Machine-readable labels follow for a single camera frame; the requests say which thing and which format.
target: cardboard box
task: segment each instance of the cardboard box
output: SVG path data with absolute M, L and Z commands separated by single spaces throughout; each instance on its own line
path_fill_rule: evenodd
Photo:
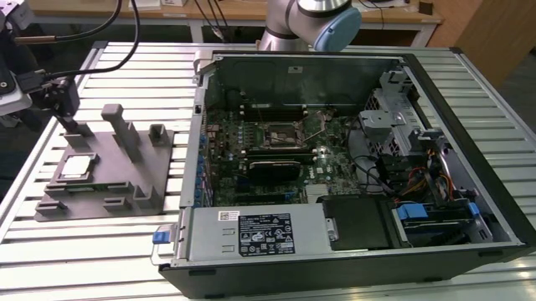
M 162 0 L 163 5 L 184 6 L 187 0 Z

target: power supply label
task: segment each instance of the power supply label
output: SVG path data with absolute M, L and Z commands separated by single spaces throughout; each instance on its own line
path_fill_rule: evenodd
M 238 224 L 242 256 L 295 253 L 290 213 L 240 215 Z

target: motherboard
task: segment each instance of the motherboard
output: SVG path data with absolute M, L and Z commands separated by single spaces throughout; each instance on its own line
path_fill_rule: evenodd
M 259 108 L 210 110 L 212 206 L 315 203 L 323 195 L 359 194 L 349 127 L 334 108 L 277 115 Z

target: wooden table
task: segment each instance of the wooden table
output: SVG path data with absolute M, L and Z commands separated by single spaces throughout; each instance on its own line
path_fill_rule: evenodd
M 100 24 L 115 8 L 115 0 L 27 0 L 36 15 L 36 23 Z M 198 0 L 207 17 L 212 14 L 206 0 Z M 230 26 L 265 27 L 266 3 L 254 0 L 222 0 L 219 2 Z M 132 24 L 128 0 L 123 1 L 116 24 Z M 162 6 L 158 11 L 142 11 L 142 24 L 187 25 L 194 43 L 203 42 L 202 27 L 207 26 L 194 0 L 183 7 Z M 406 8 L 383 9 L 383 21 L 378 10 L 362 13 L 362 29 L 389 29 L 417 31 L 412 46 L 426 46 L 436 26 L 442 22 L 438 14 L 428 16 L 408 11 Z

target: slotted metal surface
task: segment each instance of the slotted metal surface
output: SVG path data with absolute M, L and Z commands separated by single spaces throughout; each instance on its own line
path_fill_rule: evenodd
M 113 66 L 130 51 L 130 43 L 109 43 L 93 50 L 89 68 Z M 33 158 L 4 200 L 0 227 L 1 300 L 184 300 L 151 265 L 151 234 L 178 220 L 178 203 L 190 130 L 194 85 L 194 53 L 200 49 L 254 50 L 246 46 L 144 43 L 121 70 L 80 78 L 80 111 L 76 119 L 93 130 L 111 130 L 100 118 L 105 103 L 120 103 L 124 119 L 138 129 L 154 122 L 175 131 L 164 215 L 37 223 L 35 205 L 51 179 L 65 142 L 55 122 L 36 146 Z M 536 223 L 536 146 L 526 127 L 489 86 L 476 77 L 464 57 L 446 49 L 355 47 L 351 52 L 416 54 L 448 103 L 514 196 L 532 224 Z M 434 123 L 426 107 L 425 115 Z M 167 245 L 160 256 L 171 255 Z M 484 266 L 452 280 L 436 283 L 323 290 L 246 300 L 533 300 L 536 257 Z

